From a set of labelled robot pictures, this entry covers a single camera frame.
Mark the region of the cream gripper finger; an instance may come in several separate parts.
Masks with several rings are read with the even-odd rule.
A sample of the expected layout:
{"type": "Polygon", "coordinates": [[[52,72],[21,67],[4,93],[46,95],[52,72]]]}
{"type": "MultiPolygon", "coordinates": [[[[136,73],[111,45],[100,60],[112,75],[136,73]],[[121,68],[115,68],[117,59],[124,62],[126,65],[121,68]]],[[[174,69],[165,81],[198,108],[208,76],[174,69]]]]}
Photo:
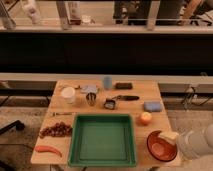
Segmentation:
{"type": "Polygon", "coordinates": [[[178,136],[179,134],[173,131],[163,131],[158,135],[159,138],[164,139],[166,142],[168,142],[171,145],[176,144],[176,139],[178,136]]]}

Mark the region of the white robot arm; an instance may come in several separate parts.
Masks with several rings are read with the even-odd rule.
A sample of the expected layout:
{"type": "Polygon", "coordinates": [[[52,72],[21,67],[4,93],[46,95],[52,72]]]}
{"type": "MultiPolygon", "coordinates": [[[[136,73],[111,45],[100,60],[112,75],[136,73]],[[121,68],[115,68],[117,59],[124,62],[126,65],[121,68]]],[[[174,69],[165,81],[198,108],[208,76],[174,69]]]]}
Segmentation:
{"type": "Polygon", "coordinates": [[[182,134],[163,131],[158,137],[171,145],[176,145],[182,156],[188,160],[213,155],[213,124],[182,134]]]}

